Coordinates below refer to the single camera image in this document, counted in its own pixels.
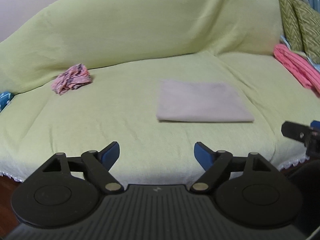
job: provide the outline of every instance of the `folded towel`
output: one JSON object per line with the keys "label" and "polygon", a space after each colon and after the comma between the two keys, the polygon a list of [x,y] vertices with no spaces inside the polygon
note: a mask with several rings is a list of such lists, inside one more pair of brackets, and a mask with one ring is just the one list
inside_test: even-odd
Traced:
{"label": "folded towel", "polygon": [[68,90],[78,89],[91,82],[90,73],[85,65],[77,64],[57,76],[51,88],[57,94],[62,95]]}
{"label": "folded towel", "polygon": [[291,52],[284,44],[277,44],[273,54],[304,88],[316,90],[320,94],[320,73],[304,58]]}
{"label": "folded towel", "polygon": [[10,104],[10,101],[12,100],[13,98],[13,94],[6,91],[6,92],[3,92],[1,95],[0,95],[0,112],[7,106]]}
{"label": "folded towel", "polygon": [[181,122],[253,122],[238,93],[226,83],[164,80],[158,120]]}

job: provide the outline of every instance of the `green pillow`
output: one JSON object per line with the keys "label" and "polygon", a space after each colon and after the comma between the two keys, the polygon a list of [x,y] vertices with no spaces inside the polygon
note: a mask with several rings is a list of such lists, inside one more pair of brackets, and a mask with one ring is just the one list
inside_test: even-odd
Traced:
{"label": "green pillow", "polygon": [[279,0],[284,33],[292,50],[303,51],[301,31],[292,0]]}
{"label": "green pillow", "polygon": [[309,4],[292,0],[302,34],[304,50],[313,62],[320,64],[320,14]]}

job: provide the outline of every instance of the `round black disc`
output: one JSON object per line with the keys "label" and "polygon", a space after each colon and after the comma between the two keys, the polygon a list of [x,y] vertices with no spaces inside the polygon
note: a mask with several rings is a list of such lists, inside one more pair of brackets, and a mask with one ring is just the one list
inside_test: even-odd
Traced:
{"label": "round black disc", "polygon": [[302,205],[299,190],[271,173],[228,180],[216,190],[215,201],[224,215],[251,228],[292,223]]}
{"label": "round black disc", "polygon": [[36,227],[59,227],[85,217],[98,200],[91,183],[49,172],[21,184],[12,194],[11,203],[20,221]]}

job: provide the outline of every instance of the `folded pink towel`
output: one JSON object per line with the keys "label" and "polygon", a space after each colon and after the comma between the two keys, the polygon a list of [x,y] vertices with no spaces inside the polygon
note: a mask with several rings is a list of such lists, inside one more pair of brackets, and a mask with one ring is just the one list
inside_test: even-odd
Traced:
{"label": "folded pink towel", "polygon": [[57,94],[62,95],[70,89],[78,89],[91,82],[90,73],[85,65],[77,64],[57,76],[51,88]]}
{"label": "folded pink towel", "polygon": [[291,52],[284,44],[277,44],[273,54],[304,88],[315,90],[320,94],[320,73],[303,57]]}

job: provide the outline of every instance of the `white folded cloth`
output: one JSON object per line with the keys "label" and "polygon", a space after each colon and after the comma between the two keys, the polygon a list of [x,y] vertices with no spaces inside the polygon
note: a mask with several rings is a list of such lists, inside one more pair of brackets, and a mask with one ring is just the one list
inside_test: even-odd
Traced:
{"label": "white folded cloth", "polygon": [[226,83],[163,80],[158,120],[181,122],[253,122],[236,90]]}

